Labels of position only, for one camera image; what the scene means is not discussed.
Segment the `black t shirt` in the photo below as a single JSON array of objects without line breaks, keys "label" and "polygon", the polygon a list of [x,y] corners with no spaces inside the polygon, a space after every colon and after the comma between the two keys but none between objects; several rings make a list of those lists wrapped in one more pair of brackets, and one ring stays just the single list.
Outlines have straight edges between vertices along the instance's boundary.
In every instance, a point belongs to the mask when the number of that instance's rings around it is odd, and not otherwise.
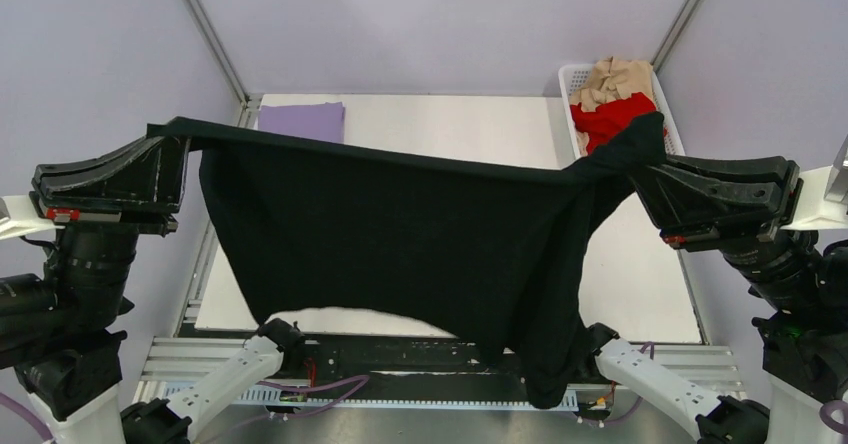
[{"label": "black t shirt", "polygon": [[354,308],[416,319],[495,358],[529,403],[558,405],[587,358],[579,287],[590,238],[665,161],[664,117],[635,118],[560,170],[442,159],[184,117],[218,241],[252,317]]}]

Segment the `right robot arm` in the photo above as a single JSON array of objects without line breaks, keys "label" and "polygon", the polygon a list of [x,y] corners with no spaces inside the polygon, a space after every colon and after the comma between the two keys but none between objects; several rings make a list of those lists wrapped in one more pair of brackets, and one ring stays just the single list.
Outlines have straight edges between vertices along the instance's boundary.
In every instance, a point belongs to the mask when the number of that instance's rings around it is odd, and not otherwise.
[{"label": "right robot arm", "polygon": [[769,405],[688,381],[594,324],[571,367],[584,381],[621,384],[698,443],[843,443],[847,439],[847,244],[815,247],[847,225],[847,159],[803,171],[782,157],[670,156],[632,182],[663,241],[716,250],[773,309],[755,318]]}]

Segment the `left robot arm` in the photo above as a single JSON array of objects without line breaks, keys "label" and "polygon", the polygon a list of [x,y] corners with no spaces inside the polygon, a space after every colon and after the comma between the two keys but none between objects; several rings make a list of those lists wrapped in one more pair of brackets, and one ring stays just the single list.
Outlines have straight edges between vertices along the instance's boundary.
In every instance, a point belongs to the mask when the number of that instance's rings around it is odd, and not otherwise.
[{"label": "left robot arm", "polygon": [[41,248],[41,275],[1,281],[1,365],[13,368],[56,443],[190,443],[275,373],[298,375],[304,335],[273,319],[187,389],[121,408],[113,331],[143,235],[177,230],[187,137],[143,137],[104,156],[39,165],[32,190],[1,201],[1,235]]}]

